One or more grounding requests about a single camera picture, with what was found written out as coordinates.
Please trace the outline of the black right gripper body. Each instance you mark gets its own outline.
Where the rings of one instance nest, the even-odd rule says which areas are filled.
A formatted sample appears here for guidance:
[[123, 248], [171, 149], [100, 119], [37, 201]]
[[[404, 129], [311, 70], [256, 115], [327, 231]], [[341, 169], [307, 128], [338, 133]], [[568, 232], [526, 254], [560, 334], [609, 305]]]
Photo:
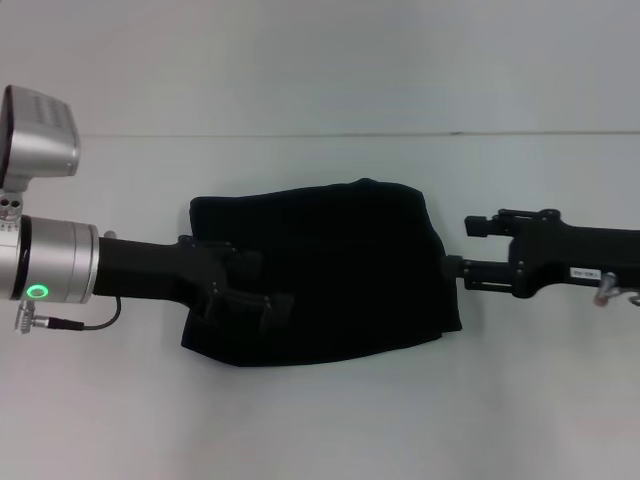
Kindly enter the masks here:
[[509, 245], [513, 295], [530, 298], [555, 285], [589, 286], [597, 295], [639, 291], [639, 232], [572, 226], [557, 211]]

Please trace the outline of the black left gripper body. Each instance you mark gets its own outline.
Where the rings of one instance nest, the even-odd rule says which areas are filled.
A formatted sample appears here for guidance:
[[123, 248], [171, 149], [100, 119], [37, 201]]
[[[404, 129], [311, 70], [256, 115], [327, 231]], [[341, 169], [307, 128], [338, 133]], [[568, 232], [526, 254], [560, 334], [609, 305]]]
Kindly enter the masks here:
[[171, 245], [102, 237], [93, 293], [181, 304], [211, 323], [227, 287], [228, 242], [183, 235]]

